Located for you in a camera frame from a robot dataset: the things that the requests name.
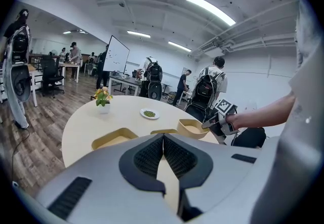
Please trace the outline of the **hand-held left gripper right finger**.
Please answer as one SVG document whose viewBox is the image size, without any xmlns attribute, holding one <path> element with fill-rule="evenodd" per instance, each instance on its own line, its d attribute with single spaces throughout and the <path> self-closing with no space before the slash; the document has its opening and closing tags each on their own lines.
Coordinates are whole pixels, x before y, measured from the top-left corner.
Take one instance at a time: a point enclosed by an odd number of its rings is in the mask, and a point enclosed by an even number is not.
<svg viewBox="0 0 324 224">
<path fill-rule="evenodd" d="M 180 190 L 202 186 L 213 170 L 213 160 L 204 151 L 171 134 L 163 135 L 164 157 L 179 180 Z"/>
</svg>

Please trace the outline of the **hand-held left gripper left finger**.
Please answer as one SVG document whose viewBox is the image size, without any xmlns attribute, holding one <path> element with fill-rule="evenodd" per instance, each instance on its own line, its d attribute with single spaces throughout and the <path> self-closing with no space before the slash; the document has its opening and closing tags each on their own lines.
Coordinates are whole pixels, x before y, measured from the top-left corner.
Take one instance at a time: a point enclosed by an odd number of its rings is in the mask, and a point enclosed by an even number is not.
<svg viewBox="0 0 324 224">
<path fill-rule="evenodd" d="M 133 187 L 146 192 L 165 192 L 163 182 L 157 180 L 159 163 L 163 157 L 164 135 L 157 134 L 127 150 L 119 160 L 119 171 Z"/>
</svg>

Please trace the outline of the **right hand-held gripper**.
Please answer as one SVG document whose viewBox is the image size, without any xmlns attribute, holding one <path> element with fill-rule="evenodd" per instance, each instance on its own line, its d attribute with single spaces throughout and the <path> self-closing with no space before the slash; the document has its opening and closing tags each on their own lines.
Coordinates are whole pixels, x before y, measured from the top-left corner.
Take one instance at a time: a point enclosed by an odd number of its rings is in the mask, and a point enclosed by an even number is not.
<svg viewBox="0 0 324 224">
<path fill-rule="evenodd" d="M 224 135 L 232 135 L 238 132 L 235 130 L 232 123 L 226 121 L 226 117 L 237 114 L 237 106 L 225 99 L 220 100 L 215 109 L 217 110 L 217 116 L 213 116 L 204 123 L 202 123 L 202 129 L 209 129 L 213 125 L 219 126 L 219 129 Z"/>
</svg>

